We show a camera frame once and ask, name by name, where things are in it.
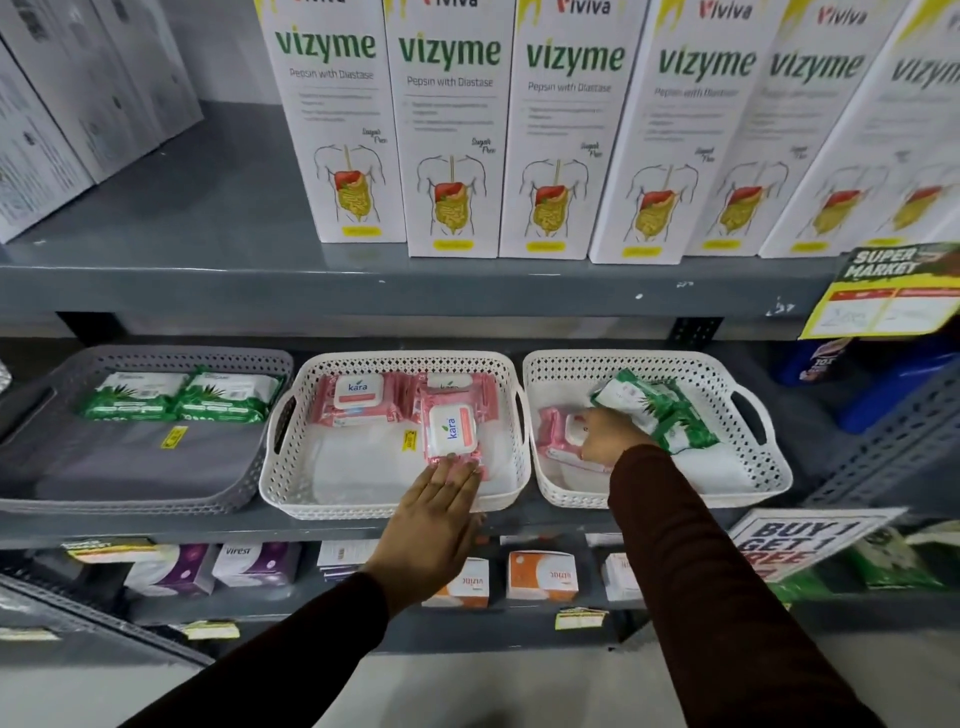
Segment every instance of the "digestive system illustration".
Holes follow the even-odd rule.
[[[455,155],[428,157],[417,165],[417,191],[430,199],[430,232],[473,234],[474,195],[487,196],[487,172],[479,159]]]
[[[587,196],[589,170],[576,159],[540,159],[523,168],[520,195],[530,198],[525,236],[566,235],[570,205]]]
[[[746,233],[764,200],[778,197],[790,168],[781,161],[751,161],[737,164],[717,190],[724,206],[710,226],[708,235]]]
[[[851,213],[890,176],[886,166],[854,166],[838,169],[824,180],[817,192],[817,211],[797,233],[813,228],[817,235],[839,231]]]
[[[636,216],[624,241],[665,241],[677,204],[689,205],[697,190],[700,173],[689,164],[658,164],[634,175],[627,199],[636,201]]]
[[[383,165],[377,153],[363,145],[333,144],[321,147],[313,156],[317,179],[326,176],[333,188],[337,220],[341,212],[352,222],[380,221],[376,211],[374,186],[386,184]]]
[[[902,190],[897,211],[877,229],[889,226],[892,232],[899,232],[920,222],[958,184],[960,164],[929,164],[921,167]]]

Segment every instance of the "metal shelf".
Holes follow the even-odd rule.
[[[0,310],[232,316],[809,313],[838,258],[593,265],[321,245],[280,106],[206,120],[0,246]]]

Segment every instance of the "gray plastic basket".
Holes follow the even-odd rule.
[[[112,372],[284,376],[269,349],[103,346],[76,353],[0,400],[0,511],[33,514],[220,514],[256,493],[266,424],[92,421],[77,414]],[[173,426],[187,431],[172,449]]]

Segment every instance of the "purple product box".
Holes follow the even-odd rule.
[[[124,586],[144,596],[208,595],[213,592],[213,564],[219,546],[165,546],[162,561],[133,564]]]
[[[229,587],[289,586],[299,560],[300,544],[224,544],[213,576]]]

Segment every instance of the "blue product package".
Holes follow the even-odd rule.
[[[835,362],[852,341],[851,338],[795,341],[790,354],[774,371],[774,378],[787,387],[798,387],[823,381]]]
[[[920,339],[889,372],[840,411],[837,424],[844,432],[862,434],[958,355],[956,343],[947,337]]]

